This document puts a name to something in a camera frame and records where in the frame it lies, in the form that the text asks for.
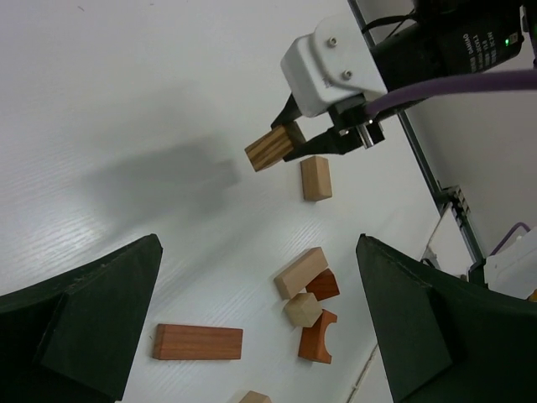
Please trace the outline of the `striped dark wood block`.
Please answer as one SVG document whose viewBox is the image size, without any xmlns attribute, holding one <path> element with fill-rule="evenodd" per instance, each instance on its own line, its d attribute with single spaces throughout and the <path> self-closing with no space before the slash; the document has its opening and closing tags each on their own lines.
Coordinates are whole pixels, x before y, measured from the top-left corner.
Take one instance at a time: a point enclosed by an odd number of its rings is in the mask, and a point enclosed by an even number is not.
<svg viewBox="0 0 537 403">
<path fill-rule="evenodd" d="M 305 137 L 293 121 L 272 128 L 261 138 L 251 143 L 245 153 L 255 172 L 279 163 L 295 148 L 305 142 Z"/>
</svg>

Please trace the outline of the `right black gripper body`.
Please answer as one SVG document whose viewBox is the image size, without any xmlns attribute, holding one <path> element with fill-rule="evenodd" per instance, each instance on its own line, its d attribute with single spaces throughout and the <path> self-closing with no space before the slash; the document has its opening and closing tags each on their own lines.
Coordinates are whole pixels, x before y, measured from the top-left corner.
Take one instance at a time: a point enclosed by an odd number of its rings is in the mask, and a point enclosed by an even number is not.
<svg viewBox="0 0 537 403">
<path fill-rule="evenodd" d="M 405 21 L 412 24 L 371 48 L 388 90 L 384 101 L 528 90 L 527 70 L 494 70 L 521 51 L 528 2 L 415 1 L 411 13 L 378 18 L 364 30 Z"/>
</svg>

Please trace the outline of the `light tan wood block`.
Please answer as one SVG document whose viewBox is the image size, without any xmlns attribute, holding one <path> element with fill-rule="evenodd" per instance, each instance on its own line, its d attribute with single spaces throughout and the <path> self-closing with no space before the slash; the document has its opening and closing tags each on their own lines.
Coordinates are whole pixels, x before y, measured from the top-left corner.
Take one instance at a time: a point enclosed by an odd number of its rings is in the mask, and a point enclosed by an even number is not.
<svg viewBox="0 0 537 403">
<path fill-rule="evenodd" d="M 300 162 L 304 200 L 319 202 L 332 197 L 329 161 L 320 156 L 311 156 Z"/>
</svg>

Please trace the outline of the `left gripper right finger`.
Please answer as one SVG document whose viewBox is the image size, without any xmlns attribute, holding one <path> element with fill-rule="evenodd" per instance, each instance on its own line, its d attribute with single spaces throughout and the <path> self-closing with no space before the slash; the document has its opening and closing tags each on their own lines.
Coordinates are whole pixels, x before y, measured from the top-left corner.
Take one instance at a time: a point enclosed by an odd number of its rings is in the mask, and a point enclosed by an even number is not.
<svg viewBox="0 0 537 403">
<path fill-rule="evenodd" d="M 395 402 L 534 402 L 536 305 L 422 264 L 366 234 L 362 285 Z"/>
</svg>

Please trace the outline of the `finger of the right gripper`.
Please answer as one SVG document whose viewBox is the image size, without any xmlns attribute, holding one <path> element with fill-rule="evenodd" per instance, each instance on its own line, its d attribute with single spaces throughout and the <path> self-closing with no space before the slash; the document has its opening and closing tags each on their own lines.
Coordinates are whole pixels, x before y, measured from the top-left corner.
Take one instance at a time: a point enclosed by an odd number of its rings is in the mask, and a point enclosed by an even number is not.
<svg viewBox="0 0 537 403">
<path fill-rule="evenodd" d="M 296 103 L 295 97 L 292 94 L 290 94 L 282 111 L 275 118 L 275 120 L 271 123 L 271 128 L 276 128 L 280 125 L 291 123 L 295 121 L 296 119 L 300 118 L 301 116 L 302 116 L 302 112 L 300 111 Z"/>
<path fill-rule="evenodd" d="M 283 160 L 289 162 L 312 155 L 344 155 L 362 146 L 362 139 L 355 128 L 344 135 L 330 128 L 313 139 L 293 144 L 293 149 L 284 156 Z"/>
</svg>

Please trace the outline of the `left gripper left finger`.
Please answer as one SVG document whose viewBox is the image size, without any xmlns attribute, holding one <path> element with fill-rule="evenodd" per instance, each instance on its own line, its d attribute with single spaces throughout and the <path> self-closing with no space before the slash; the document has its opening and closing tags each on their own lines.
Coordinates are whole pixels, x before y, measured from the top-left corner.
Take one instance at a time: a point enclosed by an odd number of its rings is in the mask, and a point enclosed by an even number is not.
<svg viewBox="0 0 537 403">
<path fill-rule="evenodd" d="M 122 400 L 162 254 L 150 234 L 3 295 L 1 400 Z"/>
</svg>

